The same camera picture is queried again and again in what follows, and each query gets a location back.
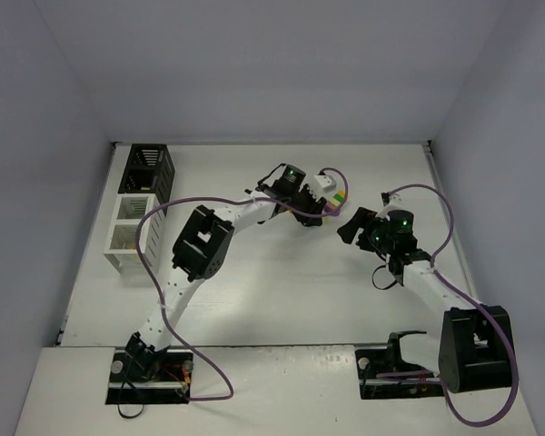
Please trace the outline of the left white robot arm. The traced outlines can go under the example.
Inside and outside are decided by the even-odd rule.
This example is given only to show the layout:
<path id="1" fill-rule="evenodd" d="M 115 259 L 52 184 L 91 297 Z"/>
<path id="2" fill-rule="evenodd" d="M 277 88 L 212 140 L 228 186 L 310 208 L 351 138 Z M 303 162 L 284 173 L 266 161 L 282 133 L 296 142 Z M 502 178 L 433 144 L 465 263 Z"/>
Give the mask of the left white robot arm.
<path id="1" fill-rule="evenodd" d="M 337 192 L 335 179 L 325 169 L 308 175 L 293 165 L 283 163 L 281 167 L 279 178 L 272 183 L 262 179 L 240 200 L 184 198 L 158 206 L 139 223 L 141 231 L 156 213 L 181 203 L 198 204 L 173 244 L 170 283 L 162 286 L 151 268 L 145 268 L 158 292 L 158 306 L 125 347 L 129 373 L 136 379 L 152 380 L 161 370 L 172 340 L 183 341 L 174 327 L 195 292 L 223 267 L 235 235 L 286 212 L 305 227 L 320 226 L 329 215 L 326 204 Z"/>

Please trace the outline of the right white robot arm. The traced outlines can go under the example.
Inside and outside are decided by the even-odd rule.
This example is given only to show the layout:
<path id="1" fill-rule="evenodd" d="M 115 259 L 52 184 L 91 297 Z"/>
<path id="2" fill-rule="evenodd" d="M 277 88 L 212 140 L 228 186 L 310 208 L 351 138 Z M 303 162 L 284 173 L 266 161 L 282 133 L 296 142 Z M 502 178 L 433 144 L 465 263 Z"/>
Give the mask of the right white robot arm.
<path id="1" fill-rule="evenodd" d="M 413 221 L 413 213 L 401 208 L 359 208 L 337 231 L 344 243 L 376 253 L 395 283 L 433 316 L 428 331 L 391 333 L 388 369 L 420 368 L 438 375 L 452 393 L 510 387 L 509 315 L 499 305 L 468 301 L 451 290 L 449 280 L 439 279 L 431 255 L 418 245 Z"/>

